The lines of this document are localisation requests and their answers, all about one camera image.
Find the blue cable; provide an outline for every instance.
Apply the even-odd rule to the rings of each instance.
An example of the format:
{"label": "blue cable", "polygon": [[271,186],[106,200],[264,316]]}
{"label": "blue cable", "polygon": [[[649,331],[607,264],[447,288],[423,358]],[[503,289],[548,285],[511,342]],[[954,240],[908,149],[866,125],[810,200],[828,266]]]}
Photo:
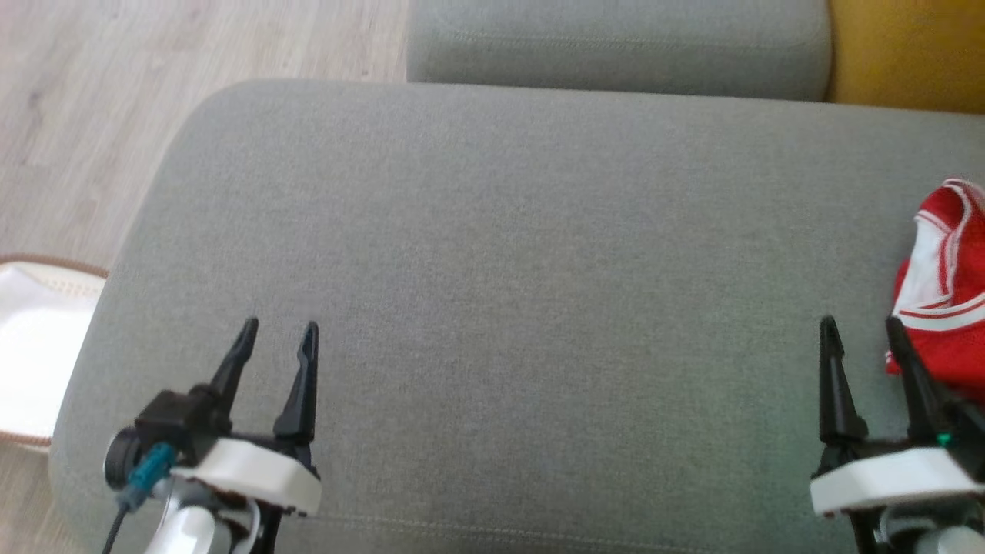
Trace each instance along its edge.
{"label": "blue cable", "polygon": [[167,443],[157,443],[127,477],[126,487],[116,495],[120,511],[136,512],[149,496],[154,485],[167,477],[177,461],[174,448]]}

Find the yellow cushion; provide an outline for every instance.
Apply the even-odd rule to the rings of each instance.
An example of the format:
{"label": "yellow cushion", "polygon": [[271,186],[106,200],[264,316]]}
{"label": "yellow cushion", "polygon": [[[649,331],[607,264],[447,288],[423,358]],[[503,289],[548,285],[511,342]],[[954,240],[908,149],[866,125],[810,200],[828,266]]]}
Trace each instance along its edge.
{"label": "yellow cushion", "polygon": [[828,99],[985,113],[985,0],[830,0]]}

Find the black cable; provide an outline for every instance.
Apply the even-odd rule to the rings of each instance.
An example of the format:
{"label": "black cable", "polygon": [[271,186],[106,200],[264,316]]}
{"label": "black cable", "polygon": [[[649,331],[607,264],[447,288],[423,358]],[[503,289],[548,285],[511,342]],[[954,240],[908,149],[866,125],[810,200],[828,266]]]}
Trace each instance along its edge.
{"label": "black cable", "polygon": [[106,537],[106,544],[102,547],[102,554],[109,554],[109,551],[113,549],[116,533],[120,532],[124,517],[126,517],[126,508],[120,508],[120,511],[116,513],[116,519],[113,520],[113,526],[109,528],[109,535]]}

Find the red garment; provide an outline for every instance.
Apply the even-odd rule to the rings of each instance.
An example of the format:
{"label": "red garment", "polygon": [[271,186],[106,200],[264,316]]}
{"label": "red garment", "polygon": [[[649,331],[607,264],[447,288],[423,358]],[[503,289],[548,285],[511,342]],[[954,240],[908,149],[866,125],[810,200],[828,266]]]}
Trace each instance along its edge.
{"label": "red garment", "polygon": [[[985,402],[985,192],[948,179],[913,219],[892,313],[935,379]],[[890,353],[886,370],[899,373]]]}

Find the gray cushion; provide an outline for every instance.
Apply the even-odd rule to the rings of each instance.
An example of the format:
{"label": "gray cushion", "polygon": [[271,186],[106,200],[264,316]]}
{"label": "gray cushion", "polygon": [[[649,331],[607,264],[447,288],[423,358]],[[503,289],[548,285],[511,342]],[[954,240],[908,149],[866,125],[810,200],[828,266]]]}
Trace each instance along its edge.
{"label": "gray cushion", "polygon": [[55,434],[59,506],[97,546],[110,435],[256,314],[244,431],[270,428],[322,327],[324,502],[284,552],[851,551],[808,494],[818,322],[838,316],[874,431],[902,432],[893,277],[921,199],[982,180],[983,149],[982,117],[829,104],[228,89],[107,283]]}
{"label": "gray cushion", "polygon": [[825,0],[416,0],[410,81],[821,100]]}

